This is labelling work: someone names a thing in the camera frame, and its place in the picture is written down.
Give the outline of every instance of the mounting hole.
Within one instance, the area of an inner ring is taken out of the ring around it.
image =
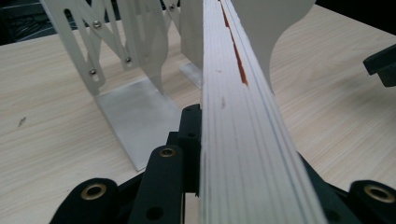
[[[104,184],[91,184],[81,192],[81,198],[87,201],[98,199],[106,193],[106,189]]]
[[[146,213],[148,220],[158,220],[163,216],[163,209],[161,207],[152,207]]]
[[[169,147],[161,149],[161,151],[160,151],[160,156],[161,157],[173,157],[175,155],[176,155],[176,151],[174,149],[172,149],[172,148],[169,148]]]
[[[324,215],[326,216],[327,220],[333,221],[333,222],[338,222],[341,220],[340,214],[338,214],[336,211],[332,209],[325,208],[324,210]]]
[[[394,203],[395,196],[390,193],[387,189],[380,188],[374,185],[367,185],[364,187],[364,192],[370,197],[382,202],[382,203]]]

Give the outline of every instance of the metal plate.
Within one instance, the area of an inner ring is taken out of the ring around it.
[[[148,78],[95,99],[137,170],[146,167],[152,150],[165,145],[169,132],[178,130],[180,109]]]
[[[195,84],[198,89],[202,88],[202,70],[199,69],[193,63],[186,63],[181,65],[179,68],[180,72],[182,72],[192,83]]]

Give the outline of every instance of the bolt head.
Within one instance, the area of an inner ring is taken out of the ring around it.
[[[102,23],[99,22],[99,21],[94,21],[94,22],[92,23],[92,26],[93,26],[93,28],[95,28],[95,29],[99,29],[99,28],[102,26]]]
[[[175,8],[176,8],[175,4],[171,4],[171,5],[169,6],[169,10],[170,10],[170,11],[174,11]]]

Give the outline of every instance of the black object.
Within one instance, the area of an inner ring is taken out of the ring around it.
[[[201,109],[183,110],[179,132],[150,156],[146,172],[124,184],[91,179],[75,187],[51,224],[184,223],[184,194],[199,191]],[[365,180],[345,192],[324,182],[302,158],[329,223],[395,223],[396,191]]]
[[[317,0],[315,4],[396,35],[394,1]]]
[[[368,57],[363,64],[370,75],[378,74],[385,87],[396,86],[396,45]]]

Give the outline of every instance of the light wood desk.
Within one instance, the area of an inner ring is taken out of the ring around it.
[[[186,62],[170,34],[163,68],[180,106],[200,92],[178,72]],[[369,77],[362,61],[396,43],[394,35],[314,7],[276,45],[276,99],[299,151],[342,189],[373,179],[396,188],[396,87]],[[107,88],[142,76],[123,72],[107,48]],[[58,36],[0,47],[0,223],[48,223],[80,182],[121,184],[137,174],[83,86]],[[197,202],[189,199],[188,223]]]

